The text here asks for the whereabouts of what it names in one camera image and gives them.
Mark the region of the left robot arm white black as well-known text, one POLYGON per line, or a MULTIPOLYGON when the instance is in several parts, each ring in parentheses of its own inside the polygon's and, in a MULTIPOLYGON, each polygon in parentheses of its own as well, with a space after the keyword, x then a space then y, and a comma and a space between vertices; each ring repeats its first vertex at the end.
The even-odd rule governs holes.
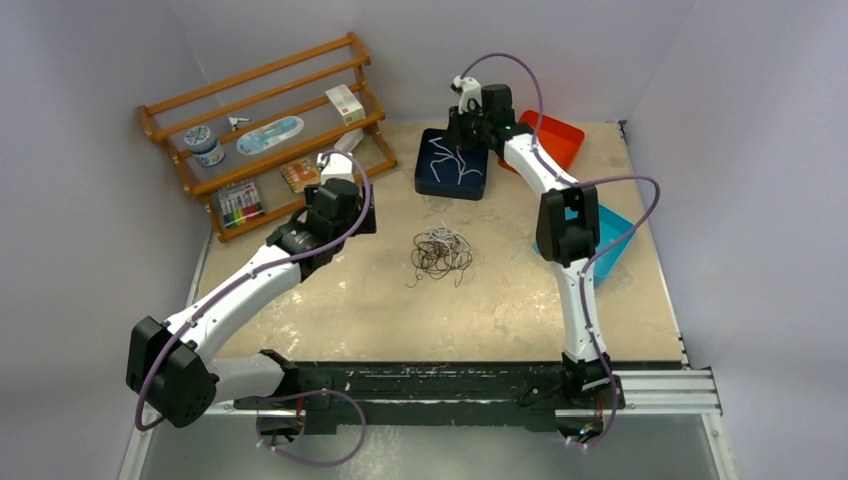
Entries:
POLYGON ((248 262, 205 297, 164 321, 150 316, 130 334, 126 384, 138 395, 136 427, 146 407, 181 428, 212 405, 261 397, 284 409, 297 399, 294 366, 263 350, 220 360, 224 344, 272 300, 327 265, 347 238, 376 231, 373 187, 331 178, 306 191, 306 204, 267 236, 248 262))

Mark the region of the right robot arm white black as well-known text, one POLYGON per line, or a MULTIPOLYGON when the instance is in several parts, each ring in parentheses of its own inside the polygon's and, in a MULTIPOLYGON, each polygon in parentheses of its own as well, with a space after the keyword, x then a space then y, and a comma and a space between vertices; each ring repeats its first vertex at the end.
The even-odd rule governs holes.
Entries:
POLYGON ((598 322, 594 259, 600 244, 599 202, 553 161, 526 123, 516 120, 511 89, 457 77, 445 143, 457 149, 484 145, 527 183, 538 199, 535 244, 556 278, 565 347, 560 388, 564 399, 584 407, 601 392, 615 406, 621 394, 598 322))

